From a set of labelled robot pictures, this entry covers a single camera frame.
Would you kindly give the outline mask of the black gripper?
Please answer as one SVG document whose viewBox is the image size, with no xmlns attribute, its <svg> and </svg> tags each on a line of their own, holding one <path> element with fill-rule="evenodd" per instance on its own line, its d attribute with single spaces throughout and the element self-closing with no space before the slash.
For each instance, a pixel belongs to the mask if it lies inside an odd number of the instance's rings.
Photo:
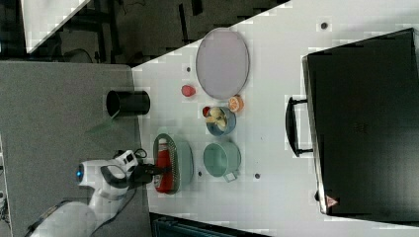
<svg viewBox="0 0 419 237">
<path fill-rule="evenodd" d="M 129 187 L 131 189 L 136 189 L 143 185 L 147 185 L 152 182 L 153 175 L 161 175 L 165 173 L 170 173 L 172 168 L 168 167 L 156 167 L 150 164 L 141 164 L 138 165 L 129 177 Z"/>
</svg>

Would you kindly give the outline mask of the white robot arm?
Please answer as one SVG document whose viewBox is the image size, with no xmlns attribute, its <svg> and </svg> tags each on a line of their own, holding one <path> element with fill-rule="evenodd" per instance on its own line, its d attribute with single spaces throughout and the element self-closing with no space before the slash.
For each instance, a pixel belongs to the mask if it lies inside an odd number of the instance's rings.
<svg viewBox="0 0 419 237">
<path fill-rule="evenodd" d="M 126 193 L 148 175 L 166 174 L 162 168 L 140 164 L 132 150 L 119 151 L 109 160 L 81 162 L 76 171 L 79 187 L 93 189 L 88 203 L 63 200 L 44 212 L 29 228 L 25 237 L 91 237 L 122 211 Z"/>
</svg>

